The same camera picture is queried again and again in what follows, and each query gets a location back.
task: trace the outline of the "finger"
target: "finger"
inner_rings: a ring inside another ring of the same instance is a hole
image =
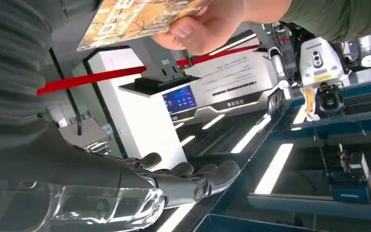
[[[152,38],[154,41],[156,41],[156,43],[170,50],[184,50],[186,48],[171,32],[153,35]]]
[[[238,25],[223,18],[215,18],[203,25],[196,19],[183,17],[172,24],[170,32],[188,51],[203,55],[224,45]]]

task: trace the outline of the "display panel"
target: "display panel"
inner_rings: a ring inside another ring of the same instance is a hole
[[[197,107],[190,86],[186,86],[163,95],[164,102],[170,114]]]

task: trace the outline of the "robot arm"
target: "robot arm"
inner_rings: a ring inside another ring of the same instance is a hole
[[[36,90],[51,32],[97,0],[0,1],[0,231],[129,231],[153,224],[164,208],[226,189],[240,169],[174,176],[86,153],[38,120]],[[153,162],[141,166],[150,168]]]

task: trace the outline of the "led light strip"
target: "led light strip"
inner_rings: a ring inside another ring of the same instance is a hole
[[[229,44],[229,45],[227,45],[227,46],[224,46],[224,47],[222,47],[222,48],[220,48],[220,49],[218,49],[218,50],[213,51],[212,53],[210,53],[210,56],[213,56],[213,55],[215,55],[215,54],[218,54],[218,53],[220,53],[220,52],[223,52],[223,51],[225,51],[225,50],[228,50],[228,49],[230,49],[230,48],[232,48],[232,47],[235,47],[235,46],[237,46],[237,45],[240,45],[240,44],[242,44],[242,43],[244,43],[244,42],[246,42],[246,41],[248,41],[248,40],[251,40],[251,39],[255,38],[256,36],[257,36],[257,34],[252,34],[252,35],[247,36],[247,37],[245,37],[245,38],[243,38],[243,39],[240,39],[240,40],[238,40],[238,41],[235,41],[235,42],[233,42],[233,43],[231,43],[231,44]]]
[[[181,123],[175,125],[175,126],[174,126],[174,129],[176,130],[176,129],[182,127],[184,124],[185,124],[184,122],[181,122]]]
[[[186,144],[188,144],[191,140],[193,140],[195,138],[194,135],[191,135],[191,136],[188,136],[186,139],[184,139],[183,141],[181,141],[180,145],[181,146],[184,146]]]
[[[289,153],[291,153],[293,144],[282,144],[276,152],[274,159],[271,161],[267,171],[263,175],[255,194],[271,194],[272,189],[278,180],[279,175],[288,159]]]
[[[207,125],[205,125],[202,129],[203,129],[203,130],[209,129],[209,128],[212,127],[215,123],[217,123],[218,121],[220,121],[224,116],[225,116],[224,114],[217,116],[217,117],[214,118],[211,122],[207,123]]]
[[[305,121],[306,119],[305,108],[306,105],[301,106],[300,110],[297,113],[297,116],[294,119],[293,124],[301,124]]]
[[[271,122],[271,116],[268,114],[265,114],[263,117],[263,120],[258,124],[251,128],[251,130],[235,145],[235,147],[231,150],[232,154],[240,153],[251,141],[251,139],[264,127],[268,125],[268,123]]]
[[[180,224],[181,220],[190,212],[195,203],[185,204],[180,207],[164,222],[157,232],[171,232]]]
[[[291,93],[289,92],[288,88],[284,89],[284,96],[286,100],[291,99]]]

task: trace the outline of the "book cover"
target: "book cover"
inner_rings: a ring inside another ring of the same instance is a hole
[[[212,0],[104,0],[78,51],[154,35],[176,19],[196,15]]]

